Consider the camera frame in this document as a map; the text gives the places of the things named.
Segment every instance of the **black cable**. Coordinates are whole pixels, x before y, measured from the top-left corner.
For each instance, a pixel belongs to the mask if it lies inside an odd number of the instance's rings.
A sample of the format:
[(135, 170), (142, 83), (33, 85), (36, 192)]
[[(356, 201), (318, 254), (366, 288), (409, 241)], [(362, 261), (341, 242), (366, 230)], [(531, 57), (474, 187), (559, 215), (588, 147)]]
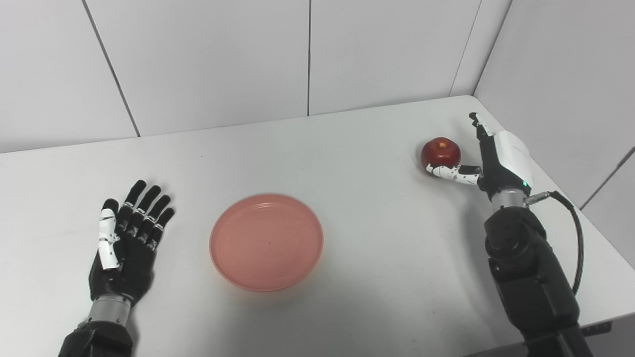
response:
[(573, 294), (575, 295), (578, 293), (578, 289), (580, 289), (582, 268), (584, 265), (584, 237), (582, 235), (582, 224), (580, 224), (580, 219), (578, 218), (578, 213), (575, 211), (573, 203), (569, 202), (569, 200), (558, 191), (549, 191), (549, 196), (562, 203), (566, 209), (571, 212), (573, 223), (575, 224), (575, 232), (578, 235), (578, 264), (575, 268), (575, 278), (573, 279), (573, 286), (571, 287), (571, 290), (573, 290)]

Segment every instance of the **panel seam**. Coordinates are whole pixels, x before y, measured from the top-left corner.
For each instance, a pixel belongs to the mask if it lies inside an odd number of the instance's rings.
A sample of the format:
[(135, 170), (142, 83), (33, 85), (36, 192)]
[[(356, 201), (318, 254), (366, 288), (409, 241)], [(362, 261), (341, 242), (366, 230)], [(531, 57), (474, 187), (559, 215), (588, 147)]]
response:
[(119, 96), (123, 101), (124, 107), (126, 107), (126, 112), (128, 113), (128, 117), (132, 122), (132, 127), (135, 129), (135, 133), (137, 137), (141, 137), (139, 133), (139, 129), (137, 128), (137, 123), (135, 122), (135, 118), (132, 116), (132, 112), (130, 111), (130, 106), (128, 105), (128, 101), (126, 100), (126, 96), (123, 94), (123, 90), (121, 89), (121, 84), (119, 83), (119, 79), (117, 78), (117, 74), (115, 73), (115, 69), (112, 66), (112, 62), (110, 61), (110, 57), (106, 52), (106, 47), (104, 46), (104, 42), (102, 41), (102, 37), (99, 35), (99, 31), (97, 30), (97, 25), (95, 25), (95, 20), (93, 19), (93, 15), (90, 13), (90, 9), (88, 8), (88, 4), (86, 4), (86, 0), (81, 0), (82, 4), (84, 4), (84, 10), (86, 10), (86, 14), (88, 15), (88, 20), (90, 21), (90, 25), (93, 27), (93, 31), (95, 32), (95, 36), (97, 37), (97, 41), (99, 42), (99, 47), (102, 49), (102, 53), (104, 54), (104, 58), (106, 59), (106, 63), (108, 64), (108, 68), (110, 69), (110, 73), (112, 74), (112, 78), (115, 80), (115, 84), (117, 85), (117, 90), (119, 90)]
[(463, 63), (463, 57), (465, 56), (465, 51), (467, 50), (467, 45), (470, 43), (470, 37), (472, 37), (472, 31), (474, 30), (474, 24), (476, 24), (476, 18), (478, 17), (478, 11), (481, 9), (481, 4), (483, 0), (478, 3), (478, 8), (476, 8), (476, 14), (474, 14), (474, 20), (472, 21), (472, 27), (470, 28), (470, 33), (467, 35), (467, 41), (465, 42), (465, 46), (463, 47), (463, 53), (461, 53), (461, 60), (458, 61), (457, 72), (454, 73), (454, 79), (452, 79), (452, 85), (450, 86), (450, 92), (448, 92), (448, 97), (452, 94), (452, 90), (454, 89), (454, 83), (457, 81), (458, 72), (461, 70), (461, 64)]

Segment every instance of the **silver cylindrical joint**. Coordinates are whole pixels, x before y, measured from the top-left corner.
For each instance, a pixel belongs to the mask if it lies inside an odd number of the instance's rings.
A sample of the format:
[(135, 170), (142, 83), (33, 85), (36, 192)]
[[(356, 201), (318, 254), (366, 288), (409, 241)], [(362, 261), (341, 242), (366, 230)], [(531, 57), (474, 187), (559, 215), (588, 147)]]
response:
[(491, 207), (494, 212), (505, 207), (526, 207), (527, 195), (519, 189), (502, 189), (491, 197)]
[(126, 326), (130, 307), (130, 299), (114, 293), (105, 294), (93, 301), (88, 321), (110, 321)]

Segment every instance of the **white finger segment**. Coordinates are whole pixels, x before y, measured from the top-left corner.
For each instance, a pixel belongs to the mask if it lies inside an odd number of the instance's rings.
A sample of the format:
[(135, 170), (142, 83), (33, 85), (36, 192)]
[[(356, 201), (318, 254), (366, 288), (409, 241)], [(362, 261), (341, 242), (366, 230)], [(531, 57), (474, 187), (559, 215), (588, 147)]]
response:
[(110, 208), (103, 209), (99, 220), (99, 246), (97, 251), (104, 270), (119, 267), (119, 261), (112, 246), (113, 243), (119, 240), (115, 235), (115, 224), (115, 213)]
[(428, 164), (428, 166), (425, 167), (425, 170), (433, 174), (434, 176), (441, 177), (442, 179), (452, 180), (452, 181), (458, 182), (459, 184), (476, 185), (478, 182), (479, 175), (478, 174), (463, 175), (458, 172), (458, 169), (460, 167), (461, 165), (457, 165), (454, 167), (447, 167), (447, 166), (433, 167), (432, 165)]

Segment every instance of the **cable connector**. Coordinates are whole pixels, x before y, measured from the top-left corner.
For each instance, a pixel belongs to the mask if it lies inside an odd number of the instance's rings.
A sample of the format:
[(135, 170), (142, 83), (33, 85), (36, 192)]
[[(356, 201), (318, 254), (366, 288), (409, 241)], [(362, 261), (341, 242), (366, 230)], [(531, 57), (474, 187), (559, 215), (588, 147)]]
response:
[(537, 193), (525, 198), (525, 204), (530, 206), (530, 205), (533, 205), (534, 203), (538, 203), (544, 199), (549, 198), (549, 196), (551, 196), (551, 192), (549, 191)]

